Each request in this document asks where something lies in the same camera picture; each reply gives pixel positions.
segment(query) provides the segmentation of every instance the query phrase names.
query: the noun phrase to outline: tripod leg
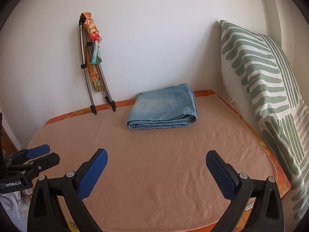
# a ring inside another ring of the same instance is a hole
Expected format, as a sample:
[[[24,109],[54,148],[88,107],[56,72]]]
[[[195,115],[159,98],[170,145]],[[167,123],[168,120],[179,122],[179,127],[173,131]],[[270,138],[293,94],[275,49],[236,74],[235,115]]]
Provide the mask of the tripod leg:
[[[82,65],[81,68],[84,70],[85,73],[85,79],[86,79],[86,84],[87,84],[87,89],[88,89],[88,93],[89,93],[89,97],[90,97],[90,101],[91,101],[91,111],[94,114],[97,114],[97,111],[95,109],[95,104],[93,102],[93,97],[92,97],[92,93],[91,93],[91,88],[90,88],[90,84],[89,84],[89,78],[88,78],[88,73],[86,71],[87,69],[87,63],[86,63],[86,58],[85,58],[85,49],[84,49],[84,26],[83,24],[80,22],[79,23],[79,40],[80,40],[80,50],[81,50],[81,60],[82,60]]]
[[[93,46],[92,46],[92,42],[90,41],[89,34],[87,34],[87,33],[86,33],[86,40],[87,40],[87,47],[88,47],[89,56],[90,56],[90,59],[92,59]],[[97,67],[98,67],[98,72],[99,72],[100,77],[101,77],[101,81],[103,83],[103,87],[104,87],[104,91],[105,91],[105,95],[106,95],[106,97],[105,97],[106,102],[111,105],[113,111],[115,112],[116,111],[116,104],[115,104],[115,101],[112,100],[112,96],[109,92],[109,88],[107,87],[107,83],[106,83],[106,80],[105,80],[105,77],[104,77],[104,74],[103,74],[101,63],[98,63]]]

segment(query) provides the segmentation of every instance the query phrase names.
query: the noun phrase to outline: bedding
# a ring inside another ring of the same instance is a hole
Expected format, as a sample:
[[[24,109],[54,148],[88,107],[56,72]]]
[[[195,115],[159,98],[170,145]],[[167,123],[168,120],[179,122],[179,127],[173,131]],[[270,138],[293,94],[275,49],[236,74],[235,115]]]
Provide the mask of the bedding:
[[[221,21],[222,77],[235,108],[274,152],[291,183],[287,231],[308,209],[309,109],[289,61],[271,37]]]
[[[237,112],[212,91],[195,96],[199,120],[192,126],[131,131],[126,118],[132,106],[120,107],[126,104],[119,102],[114,113],[84,114],[85,109],[48,121],[29,148],[48,143],[60,155],[60,164],[44,172],[49,178],[76,170],[98,147],[107,150],[109,162],[84,200],[103,231],[208,232],[229,204],[206,168],[209,150],[252,178],[272,175],[281,196],[290,185]],[[244,226],[249,208],[236,231]],[[72,221],[67,211],[65,216]]]

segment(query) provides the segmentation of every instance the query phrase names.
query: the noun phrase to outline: brown cloth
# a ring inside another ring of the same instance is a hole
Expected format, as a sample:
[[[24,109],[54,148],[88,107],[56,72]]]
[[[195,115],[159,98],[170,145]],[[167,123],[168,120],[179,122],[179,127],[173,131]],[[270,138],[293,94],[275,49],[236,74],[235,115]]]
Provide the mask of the brown cloth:
[[[196,98],[190,127],[129,130],[131,106],[85,114],[43,126],[29,147],[49,144],[61,161],[49,178],[76,170],[98,148],[108,164],[89,198],[103,231],[186,231],[216,222],[229,205],[205,165],[216,150],[238,173],[277,179],[258,140],[216,95]]]

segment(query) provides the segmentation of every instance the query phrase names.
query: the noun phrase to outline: pillow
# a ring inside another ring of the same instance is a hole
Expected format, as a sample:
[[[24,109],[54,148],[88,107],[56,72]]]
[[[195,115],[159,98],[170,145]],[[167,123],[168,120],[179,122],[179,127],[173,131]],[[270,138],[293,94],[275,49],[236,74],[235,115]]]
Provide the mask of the pillow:
[[[291,182],[286,198],[297,221],[308,209],[309,109],[274,38],[228,21],[221,21],[221,30],[225,87],[235,108],[276,154]]]

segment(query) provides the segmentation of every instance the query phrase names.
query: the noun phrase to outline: silver bolt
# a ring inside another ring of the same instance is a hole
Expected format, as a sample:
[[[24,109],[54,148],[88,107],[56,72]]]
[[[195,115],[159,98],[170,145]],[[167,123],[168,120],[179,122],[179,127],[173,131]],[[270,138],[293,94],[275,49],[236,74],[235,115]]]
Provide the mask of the silver bolt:
[[[39,181],[42,181],[44,179],[45,179],[45,175],[40,175],[39,178],[38,178]]]
[[[68,172],[66,173],[66,176],[67,176],[67,177],[73,177],[73,176],[74,176],[74,172],[73,172],[73,171],[68,171]]]
[[[274,179],[273,177],[269,177],[268,180],[269,180],[270,182],[272,182],[272,183],[275,182],[275,179]]]
[[[240,176],[240,178],[242,178],[244,180],[248,178],[248,175],[246,175],[245,173],[240,173],[239,176]]]

